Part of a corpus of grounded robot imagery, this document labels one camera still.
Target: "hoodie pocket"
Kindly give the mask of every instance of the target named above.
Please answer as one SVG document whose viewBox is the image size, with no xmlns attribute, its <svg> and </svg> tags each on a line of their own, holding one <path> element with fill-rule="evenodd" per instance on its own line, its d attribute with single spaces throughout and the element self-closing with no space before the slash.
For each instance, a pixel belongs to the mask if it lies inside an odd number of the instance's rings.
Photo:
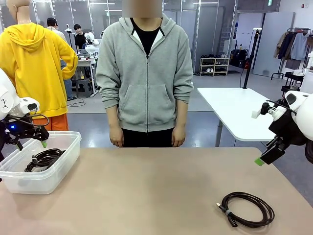
<svg viewBox="0 0 313 235">
<path fill-rule="evenodd" d="M 149 86 L 149 124 L 168 123 L 175 119 L 175 99 L 168 96 L 165 85 Z"/>
<path fill-rule="evenodd" d="M 146 86 L 129 85 L 125 97 L 120 96 L 119 119 L 129 124 L 146 123 Z"/>
</svg>

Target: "gray zip-up jacket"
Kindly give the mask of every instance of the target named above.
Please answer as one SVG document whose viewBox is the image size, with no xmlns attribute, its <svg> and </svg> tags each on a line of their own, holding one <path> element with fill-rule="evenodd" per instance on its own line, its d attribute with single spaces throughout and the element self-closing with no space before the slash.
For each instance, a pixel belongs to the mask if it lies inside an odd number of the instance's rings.
<svg viewBox="0 0 313 235">
<path fill-rule="evenodd" d="M 176 100 L 188 103 L 193 89 L 189 41 L 163 14 L 149 55 L 130 18 L 104 31 L 96 72 L 105 108 L 118 105 L 121 128 L 140 132 L 175 126 Z"/>
</svg>

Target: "clear plastic bin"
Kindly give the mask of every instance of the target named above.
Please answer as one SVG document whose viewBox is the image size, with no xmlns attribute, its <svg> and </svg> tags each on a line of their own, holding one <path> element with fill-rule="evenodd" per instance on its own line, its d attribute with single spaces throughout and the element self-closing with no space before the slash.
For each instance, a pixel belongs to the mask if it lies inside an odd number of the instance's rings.
<svg viewBox="0 0 313 235">
<path fill-rule="evenodd" d="M 49 194 L 72 168 L 80 154 L 79 132 L 49 131 L 47 148 L 37 140 L 23 144 L 23 150 L 15 150 L 0 163 L 0 178 L 12 193 Z M 24 172 L 32 156 L 51 148 L 66 150 L 65 153 L 47 170 Z"/>
</svg>

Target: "man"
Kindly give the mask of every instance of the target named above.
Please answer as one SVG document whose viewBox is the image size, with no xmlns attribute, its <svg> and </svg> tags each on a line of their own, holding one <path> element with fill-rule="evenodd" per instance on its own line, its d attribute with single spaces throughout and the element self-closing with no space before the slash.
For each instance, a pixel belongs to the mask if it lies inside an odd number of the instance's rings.
<svg viewBox="0 0 313 235">
<path fill-rule="evenodd" d="M 30 20 L 29 0 L 7 0 L 7 7 L 18 24 L 0 35 L 0 68 L 8 75 L 19 97 L 40 103 L 35 119 L 47 130 L 68 131 L 67 102 L 63 79 L 70 79 L 78 57 L 58 35 Z M 66 62 L 61 70 L 60 58 Z"/>
<path fill-rule="evenodd" d="M 83 49 L 83 45 L 86 44 L 86 38 L 79 24 L 74 25 L 74 30 L 76 32 L 75 45 L 78 51 L 78 49 Z"/>
<path fill-rule="evenodd" d="M 179 147 L 193 89 L 188 37 L 162 15 L 162 1 L 129 3 L 134 17 L 104 31 L 97 64 L 110 140 L 118 147 Z"/>
<path fill-rule="evenodd" d="M 59 26 L 58 26 L 58 22 L 57 22 L 57 20 L 55 18 L 52 18 L 52 17 L 48 18 L 47 19 L 47 25 L 48 25 L 47 29 L 49 29 L 52 32 L 56 33 L 65 42 L 67 42 L 64 33 L 58 31 Z M 66 67 L 66 63 L 63 60 L 61 60 L 61 69 L 65 68 L 65 67 Z M 66 93 L 67 93 L 67 100 L 71 101 L 71 100 L 77 99 L 77 97 L 72 95 L 72 80 L 71 79 L 64 80 L 64 85 L 65 85 L 65 90 L 66 90 Z"/>
</svg>

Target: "shoe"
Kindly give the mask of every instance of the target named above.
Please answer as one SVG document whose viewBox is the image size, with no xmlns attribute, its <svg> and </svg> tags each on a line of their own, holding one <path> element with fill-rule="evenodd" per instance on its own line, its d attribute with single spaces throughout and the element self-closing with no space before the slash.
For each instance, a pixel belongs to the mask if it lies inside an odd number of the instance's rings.
<svg viewBox="0 0 313 235">
<path fill-rule="evenodd" d="M 77 97 L 76 96 L 73 96 L 71 99 L 67 99 L 68 101 L 71 101 L 71 100 L 75 100 L 75 99 L 77 99 Z"/>
</svg>

